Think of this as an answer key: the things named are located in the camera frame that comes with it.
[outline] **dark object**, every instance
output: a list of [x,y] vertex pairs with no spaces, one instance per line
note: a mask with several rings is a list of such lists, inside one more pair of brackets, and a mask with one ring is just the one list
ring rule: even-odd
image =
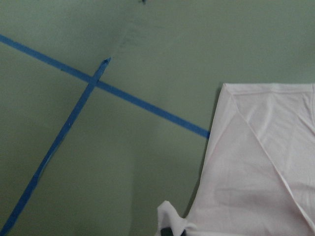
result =
[[[171,228],[161,229],[161,236],[173,236],[173,232]],[[186,230],[183,231],[181,236],[186,236]]]

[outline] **white fabric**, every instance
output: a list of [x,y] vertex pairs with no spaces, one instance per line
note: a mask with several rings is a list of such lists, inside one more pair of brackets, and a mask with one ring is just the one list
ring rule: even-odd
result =
[[157,235],[315,235],[315,84],[224,84],[196,198],[172,212]]

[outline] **green floor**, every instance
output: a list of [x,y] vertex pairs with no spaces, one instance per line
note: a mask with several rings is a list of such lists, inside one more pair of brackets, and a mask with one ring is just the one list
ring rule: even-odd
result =
[[[315,1],[1,1],[0,34],[192,122],[223,83],[315,83]],[[0,42],[0,229],[85,82]],[[149,236],[207,139],[95,88],[9,236]]]

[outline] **blue tape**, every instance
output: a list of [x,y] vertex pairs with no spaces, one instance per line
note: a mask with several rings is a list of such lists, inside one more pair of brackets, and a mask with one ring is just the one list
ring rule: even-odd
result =
[[97,82],[100,79],[101,75],[104,73],[104,70],[106,69],[109,61],[110,61],[110,58],[104,60],[100,64],[98,70],[95,72],[93,77],[91,77],[90,82],[87,85],[87,87],[85,88],[84,92],[82,93],[79,101],[77,102],[77,104],[73,108],[73,110],[72,110],[71,114],[69,115],[67,121],[64,123],[64,125],[61,128],[59,134],[57,135],[57,137],[55,138],[53,144],[49,148],[46,156],[44,157],[44,159],[40,163],[40,165],[37,168],[35,174],[31,178],[31,180],[28,183],[26,189],[24,190],[22,196],[20,197],[17,205],[15,206],[15,208],[12,211],[11,215],[9,216],[7,222],[5,223],[4,227],[0,231],[0,236],[5,236],[11,230],[11,228],[14,226],[17,218],[19,217],[19,215],[21,214],[22,210],[24,209],[26,203],[30,199],[33,190],[36,188],[36,186],[38,184],[38,181],[39,181],[39,178],[40,178],[42,172],[44,171],[46,165],[48,164],[49,160],[51,159],[53,154],[56,152],[56,150],[58,149],[59,145],[63,141],[64,137],[67,135],[67,133],[69,132],[69,130],[72,127],[73,123],[75,122],[75,120],[79,116],[79,114],[80,114],[83,106],[87,102],[91,92],[96,87]]
[[24,46],[20,43],[14,42],[13,40],[11,40],[11,39],[9,39],[9,38],[1,35],[1,34],[0,34],[0,42],[4,43],[4,44],[6,44],[12,48],[19,50],[22,53],[25,53],[29,56],[32,56],[32,57],[34,57],[34,58],[36,58],[36,59],[38,59],[44,63],[52,65],[53,67],[58,68],[59,70],[64,71],[70,75],[73,75],[73,76],[75,76],[75,77],[77,77],[77,78],[79,78],[85,82],[89,82],[91,79],[91,77],[89,75],[87,75],[87,74],[85,74],[79,70],[76,70],[76,69],[74,69],[74,68],[72,68],[66,64],[63,64],[63,63],[61,63],[55,59],[52,59],[52,58],[50,58],[50,57],[48,57],[48,56],[46,56],[40,52],[37,52],[37,51],[27,47],[27,46]]
[[[11,39],[9,39],[9,38],[1,35],[1,34],[0,34],[0,42],[5,43],[5,44],[23,52],[23,53],[26,53],[32,57],[35,57],[35,58],[37,58],[37,59],[39,59],[39,60],[41,60],[41,61],[43,61],[49,65],[52,65],[52,66],[66,72],[70,75],[73,75],[73,76],[75,76],[75,77],[77,77],[77,78],[79,78],[85,82],[88,82],[88,83],[90,82],[91,77],[89,75],[84,74],[83,72],[78,71],[78,70],[76,70],[76,69],[74,69],[74,68],[72,68],[66,64],[58,62],[55,59],[52,59],[52,58],[50,58],[50,57],[48,57],[42,53],[39,53],[39,52],[37,52],[31,48],[28,48],[28,47],[26,47],[20,43],[14,42],[13,40],[11,40]],[[96,86],[99,87],[100,89],[103,89],[103,90],[115,95],[115,96],[118,96],[118,97],[120,97],[126,101],[129,101],[136,106],[139,106],[139,107],[141,107],[141,108],[143,108],[149,112],[152,112],[152,113],[154,113],[154,114],[156,114],[156,115],[158,115],[164,119],[167,119],[167,120],[185,128],[185,129],[188,129],[188,130],[190,130],[190,131],[192,131],[198,135],[201,135],[202,137],[205,137],[208,139],[210,136],[210,133],[208,130],[205,130],[205,129],[203,129],[203,128],[201,128],[201,127],[199,127],[199,126],[197,126],[197,125],[195,125],[189,121],[186,121],[186,120],[184,120],[178,116],[175,116],[175,115],[173,115],[173,114],[171,114],[171,113],[169,113],[169,112],[167,112],[161,108],[158,108],[158,107],[156,107],[150,103],[147,103],[147,102],[145,102],[145,101],[143,101],[143,100],[141,100],[135,96],[132,96],[132,95],[130,95],[124,91],[121,91],[118,88],[115,88],[115,87],[108,85],[106,83],[103,83],[101,81],[99,81]]]
[[171,122],[173,122],[173,123],[175,123],[181,127],[184,127],[185,129],[188,129],[188,130],[190,130],[196,134],[199,134],[202,137],[205,137],[208,139],[210,136],[210,133],[208,130],[205,130],[205,129],[203,129],[203,128],[201,128],[201,127],[199,127],[193,123],[190,123],[189,121],[186,121],[186,120],[184,120],[184,119],[182,119],[176,115],[173,115],[173,114],[171,114],[171,113],[169,113],[169,112],[167,112],[167,111],[165,111],[159,107],[156,107],[156,106],[154,106],[148,102],[145,102],[145,101],[143,101],[143,100],[141,100],[135,96],[132,96],[132,95],[130,95],[130,94],[114,87],[114,86],[111,86],[111,85],[104,83],[102,81],[98,81],[96,86],[98,88],[103,89],[103,90],[105,90],[105,91],[107,91],[107,92],[109,92],[115,96],[118,96],[118,97],[120,97],[120,98],[122,98],[128,102],[131,102],[132,104],[137,105],[137,106],[139,106],[139,107],[141,107],[141,108],[143,108],[149,112],[152,112],[152,113],[154,113],[154,114],[156,114],[156,115],[158,115],[164,119],[167,119],[167,120],[169,120],[169,121],[171,121]]

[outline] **folded cloth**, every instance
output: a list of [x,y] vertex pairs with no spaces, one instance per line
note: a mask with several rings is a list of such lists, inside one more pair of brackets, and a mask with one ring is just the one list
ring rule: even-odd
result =
[[315,235],[315,84],[224,84],[200,185],[174,236]]

